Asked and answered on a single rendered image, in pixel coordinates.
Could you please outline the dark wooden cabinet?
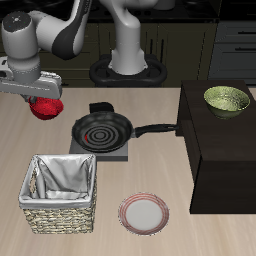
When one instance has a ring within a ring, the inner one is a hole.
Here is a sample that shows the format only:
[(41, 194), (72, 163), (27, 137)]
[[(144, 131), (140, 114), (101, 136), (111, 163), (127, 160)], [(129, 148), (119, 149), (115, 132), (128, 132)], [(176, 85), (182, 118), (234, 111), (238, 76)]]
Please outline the dark wooden cabinet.
[(184, 80), (177, 116), (194, 181), (192, 214), (256, 214), (256, 100), (222, 120), (207, 108), (204, 92), (226, 85), (245, 93), (242, 80)]

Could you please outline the black frying pan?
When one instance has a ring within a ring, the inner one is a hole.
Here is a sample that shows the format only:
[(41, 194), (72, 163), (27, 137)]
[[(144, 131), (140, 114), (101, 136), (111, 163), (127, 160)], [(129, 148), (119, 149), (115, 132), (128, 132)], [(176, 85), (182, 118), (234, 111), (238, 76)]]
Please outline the black frying pan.
[(178, 130), (176, 124), (153, 124), (134, 128), (123, 115), (100, 111), (77, 120), (72, 127), (73, 139), (85, 150), (108, 153), (121, 148), (131, 138), (146, 133), (160, 133)]

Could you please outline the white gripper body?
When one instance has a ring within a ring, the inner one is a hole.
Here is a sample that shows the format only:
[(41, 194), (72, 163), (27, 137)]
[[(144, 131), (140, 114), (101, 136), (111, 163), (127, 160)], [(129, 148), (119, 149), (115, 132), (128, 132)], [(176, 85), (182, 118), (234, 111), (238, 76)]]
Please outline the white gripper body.
[(31, 84), (22, 84), (14, 80), (9, 70), (0, 70), (0, 92), (59, 99), (62, 95), (62, 79), (56, 73), (42, 71), (38, 80)]

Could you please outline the red bowl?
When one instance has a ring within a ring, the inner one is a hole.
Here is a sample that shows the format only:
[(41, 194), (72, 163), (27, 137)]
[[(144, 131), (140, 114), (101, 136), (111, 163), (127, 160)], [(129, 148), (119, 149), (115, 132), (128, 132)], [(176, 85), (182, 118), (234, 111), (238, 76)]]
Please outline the red bowl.
[(59, 99), (38, 97), (35, 102), (28, 100), (31, 112), (40, 120), (50, 120), (57, 117), (64, 109)]

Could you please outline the white plate with red rings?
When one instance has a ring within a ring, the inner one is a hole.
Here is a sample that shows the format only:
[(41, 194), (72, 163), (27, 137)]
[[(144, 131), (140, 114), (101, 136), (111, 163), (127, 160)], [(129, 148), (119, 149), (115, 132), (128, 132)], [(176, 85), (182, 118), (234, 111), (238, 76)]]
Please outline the white plate with red rings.
[(169, 222), (170, 211), (158, 196), (140, 192), (124, 199), (118, 209), (121, 225), (139, 236), (159, 233)]

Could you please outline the woven basket with white lining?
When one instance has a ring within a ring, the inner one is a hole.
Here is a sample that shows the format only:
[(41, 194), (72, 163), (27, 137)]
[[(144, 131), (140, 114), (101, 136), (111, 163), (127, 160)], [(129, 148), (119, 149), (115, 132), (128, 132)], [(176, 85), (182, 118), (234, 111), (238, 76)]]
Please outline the woven basket with white lining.
[(93, 154), (34, 155), (19, 207), (35, 234), (91, 233), (97, 198)]

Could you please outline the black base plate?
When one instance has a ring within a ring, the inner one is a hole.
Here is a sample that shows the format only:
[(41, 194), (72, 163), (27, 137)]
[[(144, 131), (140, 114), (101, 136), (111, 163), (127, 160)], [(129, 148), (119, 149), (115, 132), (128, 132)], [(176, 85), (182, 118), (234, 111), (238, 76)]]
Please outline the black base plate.
[(109, 68), (110, 54), (103, 54), (89, 72), (90, 79), (100, 88), (156, 88), (167, 78), (166, 67), (153, 54), (146, 54), (147, 69), (135, 75), (121, 75)]

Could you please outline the dark grey stove plate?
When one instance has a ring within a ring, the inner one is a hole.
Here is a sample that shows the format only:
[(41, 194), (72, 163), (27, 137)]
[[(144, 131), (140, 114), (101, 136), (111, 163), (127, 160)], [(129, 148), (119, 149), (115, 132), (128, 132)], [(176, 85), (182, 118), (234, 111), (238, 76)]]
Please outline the dark grey stove plate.
[[(83, 149), (74, 139), (71, 139), (70, 145), (70, 154), (90, 154), (90, 151)], [(121, 148), (108, 152), (108, 153), (94, 153), (96, 159), (102, 162), (116, 162), (116, 161), (124, 161), (128, 160), (128, 144), (125, 144)]]

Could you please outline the green bowl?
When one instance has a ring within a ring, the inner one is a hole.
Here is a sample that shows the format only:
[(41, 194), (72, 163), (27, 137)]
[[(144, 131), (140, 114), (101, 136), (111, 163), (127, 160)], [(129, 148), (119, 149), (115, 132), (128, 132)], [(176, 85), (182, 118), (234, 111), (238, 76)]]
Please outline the green bowl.
[(223, 85), (207, 89), (204, 100), (209, 111), (224, 120), (237, 117), (250, 105), (250, 98), (245, 92)]

